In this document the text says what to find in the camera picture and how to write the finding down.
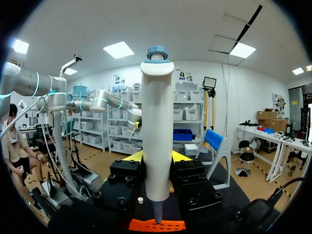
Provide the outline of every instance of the shorts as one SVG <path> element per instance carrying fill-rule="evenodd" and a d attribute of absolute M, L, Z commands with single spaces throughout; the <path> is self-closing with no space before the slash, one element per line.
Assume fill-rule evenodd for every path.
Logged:
<path fill-rule="evenodd" d="M 17 162 L 12 162 L 12 165 L 14 167 L 23 166 L 24 173 L 22 175 L 23 178 L 23 185 L 25 186 L 24 180 L 27 178 L 27 174 L 31 174 L 31 167 L 30 167 L 30 159 L 29 157 L 21 157 Z"/>

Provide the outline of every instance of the blue chair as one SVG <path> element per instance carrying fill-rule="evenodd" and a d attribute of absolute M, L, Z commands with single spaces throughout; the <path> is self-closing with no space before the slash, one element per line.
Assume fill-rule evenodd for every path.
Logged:
<path fill-rule="evenodd" d="M 215 155 L 212 152 L 213 160 L 211 162 L 202 162 L 204 165 L 211 165 L 207 173 L 207 179 L 209 180 L 209 178 L 211 177 L 220 159 L 225 157 L 227 167 L 226 182 L 223 184 L 214 185 L 214 188 L 216 190 L 229 188 L 231 178 L 231 148 L 229 139 L 211 131 L 210 129 L 207 129 L 205 137 L 202 139 L 200 143 L 195 158 L 198 158 L 200 150 L 202 149 L 205 141 L 208 142 L 211 145 L 211 147 L 216 151 Z"/>

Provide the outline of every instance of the black stool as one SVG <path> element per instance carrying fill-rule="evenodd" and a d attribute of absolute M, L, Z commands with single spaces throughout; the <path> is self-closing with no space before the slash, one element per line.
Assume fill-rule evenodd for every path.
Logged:
<path fill-rule="evenodd" d="M 239 148 L 242 149 L 242 148 L 246 148 L 246 147 L 249 147 L 249 141 L 247 140 L 242 140 L 240 143 L 239 143 Z M 242 153 L 239 158 L 241 160 L 243 160 L 241 163 L 245 162 L 245 166 L 244 168 L 237 168 L 235 170 L 235 174 L 238 175 L 239 177 L 248 177 L 250 176 L 251 174 L 251 171 L 249 169 L 246 169 L 246 164 L 247 164 L 247 161 L 252 161 L 254 160 L 254 154 L 252 153 Z"/>

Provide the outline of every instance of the ceiling light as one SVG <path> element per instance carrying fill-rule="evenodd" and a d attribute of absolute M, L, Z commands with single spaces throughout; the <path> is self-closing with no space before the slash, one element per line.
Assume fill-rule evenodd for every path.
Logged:
<path fill-rule="evenodd" d="M 299 75 L 299 74 L 301 74 L 301 73 L 304 73 L 302 67 L 299 67 L 299 68 L 297 68 L 297 69 L 294 69 L 292 72 L 293 72 L 296 76 Z"/>
<path fill-rule="evenodd" d="M 21 41 L 20 39 L 16 39 L 13 43 L 13 49 L 15 52 L 26 54 L 28 50 L 29 44 Z"/>
<path fill-rule="evenodd" d="M 115 59 L 126 57 L 129 55 L 134 55 L 133 51 L 129 48 L 129 46 L 124 41 L 110 45 L 110 46 L 106 46 L 103 48 L 103 50 L 105 50 Z"/>
<path fill-rule="evenodd" d="M 77 71 L 76 70 L 74 70 L 74 69 L 71 69 L 71 68 L 66 68 L 66 70 L 65 70 L 65 74 L 67 74 L 67 75 L 72 75 L 72 74 L 75 74 Z"/>
<path fill-rule="evenodd" d="M 230 55 L 238 56 L 241 58 L 247 58 L 249 55 L 251 55 L 256 49 L 245 45 L 243 43 L 238 43 L 234 49 L 230 52 Z"/>
<path fill-rule="evenodd" d="M 306 66 L 306 70 L 307 70 L 307 72 L 312 71 L 312 65 L 310 65 L 310 66 Z"/>

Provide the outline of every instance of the ceiling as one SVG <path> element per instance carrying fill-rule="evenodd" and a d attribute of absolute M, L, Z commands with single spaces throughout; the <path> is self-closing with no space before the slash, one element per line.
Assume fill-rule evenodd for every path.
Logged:
<path fill-rule="evenodd" d="M 240 42 L 257 50 L 247 59 L 229 53 L 259 5 L 259 15 Z M 152 45 L 164 45 L 170 60 L 223 62 L 256 70 L 285 82 L 312 77 L 292 70 L 310 65 L 292 26 L 269 0 L 46 0 L 17 37 L 26 55 L 9 58 L 43 74 L 59 75 L 74 54 L 83 61 L 68 80 L 139 64 Z M 133 56 L 114 59 L 103 47 L 125 41 Z"/>

